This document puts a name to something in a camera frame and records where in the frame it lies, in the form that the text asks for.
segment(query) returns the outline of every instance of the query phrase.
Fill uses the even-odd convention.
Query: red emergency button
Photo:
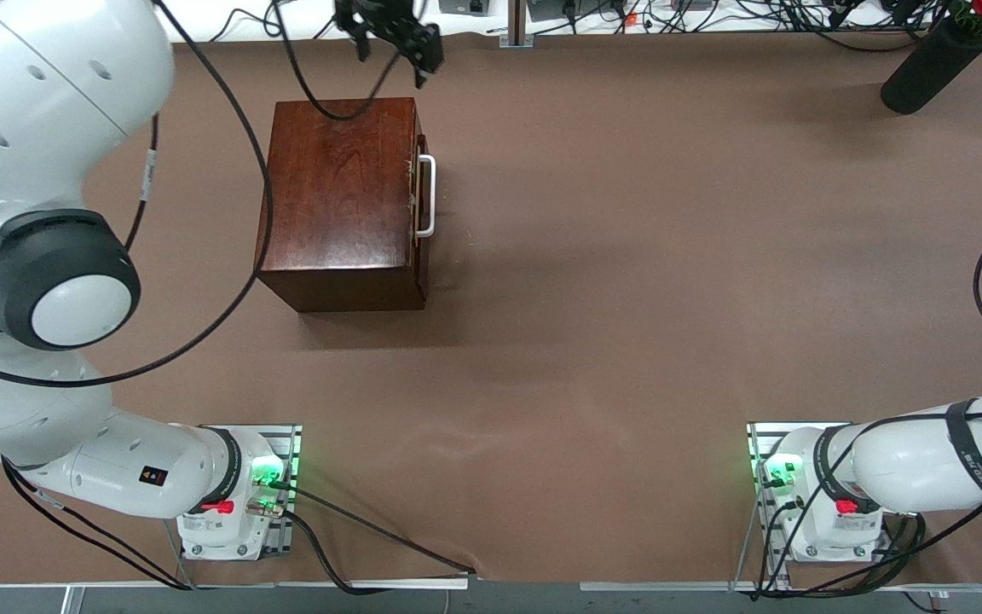
[[[200,507],[203,509],[213,509],[218,513],[234,513],[233,501],[219,501],[216,504],[203,504]]]
[[[851,499],[839,499],[835,502],[835,511],[838,513],[856,513],[858,512],[858,504]]]

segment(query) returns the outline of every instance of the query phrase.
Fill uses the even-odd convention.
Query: brown tabletop
[[[876,91],[903,54],[810,35],[492,45],[449,39],[415,94],[441,164],[426,311],[303,317],[260,285],[194,352],[115,385],[119,407],[304,424],[303,485],[483,578],[717,582],[753,496],[748,420],[869,420],[982,393],[982,57],[896,117]],[[325,98],[365,94],[387,58],[297,50]],[[301,96],[281,47],[208,51],[266,147],[275,102]],[[176,69],[133,250],[143,302],[86,351],[106,374],[199,331],[252,260],[248,143],[184,49]],[[412,92],[401,65],[384,94]],[[87,182],[120,232],[146,146],[136,135]],[[349,578],[449,572],[303,509]],[[159,522],[93,516],[172,567]],[[913,567],[982,582],[982,519]],[[285,559],[192,569],[323,578],[300,536]],[[0,582],[140,578],[0,475]]]

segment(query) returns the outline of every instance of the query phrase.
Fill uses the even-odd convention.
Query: white handle
[[[419,162],[430,163],[430,224],[425,230],[416,230],[416,236],[424,240],[434,234],[434,201],[437,198],[437,160],[429,154],[420,154]]]

